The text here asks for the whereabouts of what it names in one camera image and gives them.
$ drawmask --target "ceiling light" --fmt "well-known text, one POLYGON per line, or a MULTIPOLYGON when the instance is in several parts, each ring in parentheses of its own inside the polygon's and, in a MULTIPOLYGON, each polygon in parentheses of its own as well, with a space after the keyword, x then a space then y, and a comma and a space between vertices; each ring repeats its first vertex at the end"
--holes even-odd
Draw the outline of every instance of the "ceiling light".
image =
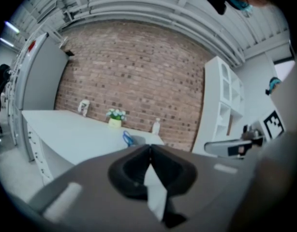
POLYGON ((5 23, 5 25, 7 25, 9 28, 11 28, 15 33, 19 34, 19 29, 16 28, 15 26, 13 26, 10 22, 5 21, 4 23, 5 23))
POLYGON ((0 40, 1 40, 2 42, 4 42, 5 44, 9 45, 10 47, 14 47, 14 45, 13 45, 12 43, 6 41, 5 39, 0 38, 0 40))

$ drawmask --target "floor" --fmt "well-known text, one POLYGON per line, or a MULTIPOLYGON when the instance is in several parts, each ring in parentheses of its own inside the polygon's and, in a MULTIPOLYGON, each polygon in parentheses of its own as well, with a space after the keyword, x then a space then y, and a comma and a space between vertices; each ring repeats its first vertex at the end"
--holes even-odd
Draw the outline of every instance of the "floor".
POLYGON ((14 146, 5 109, 0 112, 0 181, 7 192, 28 202, 43 187, 35 162, 27 162, 14 146))

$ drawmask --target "scissors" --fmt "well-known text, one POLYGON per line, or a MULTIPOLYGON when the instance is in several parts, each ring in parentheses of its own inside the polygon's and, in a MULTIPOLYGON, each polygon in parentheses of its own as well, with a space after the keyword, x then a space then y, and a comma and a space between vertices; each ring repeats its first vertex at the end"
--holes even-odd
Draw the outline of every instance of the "scissors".
POLYGON ((134 144, 133 138, 131 137, 129 132, 127 132, 126 130, 123 133, 123 139, 126 142, 126 144, 128 145, 128 147, 130 147, 134 144))

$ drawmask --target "white ceiling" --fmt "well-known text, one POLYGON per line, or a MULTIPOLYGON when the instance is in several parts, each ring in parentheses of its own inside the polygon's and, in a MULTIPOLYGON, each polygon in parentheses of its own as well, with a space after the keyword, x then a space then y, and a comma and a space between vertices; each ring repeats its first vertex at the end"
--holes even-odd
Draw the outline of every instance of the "white ceiling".
MULTIPOLYGON (((26 0, 18 8, 12 24, 24 35, 37 29, 37 18, 58 0, 26 0)), ((65 7, 47 17, 56 29, 96 20, 132 19, 159 24, 182 32, 203 44, 232 66, 240 66, 259 53, 288 44, 287 22, 273 7, 254 8, 250 18, 227 6, 217 14, 207 0, 60 0, 65 7), (72 18, 66 24, 64 17, 72 18)), ((21 46, 24 38, 5 29, 3 36, 21 46)))

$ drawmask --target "flower pot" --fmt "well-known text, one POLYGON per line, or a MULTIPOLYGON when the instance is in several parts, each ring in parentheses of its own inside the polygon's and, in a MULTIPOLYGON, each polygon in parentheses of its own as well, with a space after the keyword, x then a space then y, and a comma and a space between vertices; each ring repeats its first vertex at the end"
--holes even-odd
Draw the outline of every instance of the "flower pot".
POLYGON ((113 127, 113 128, 120 128, 121 127, 121 120, 116 120, 116 119, 110 118, 109 126, 113 127))

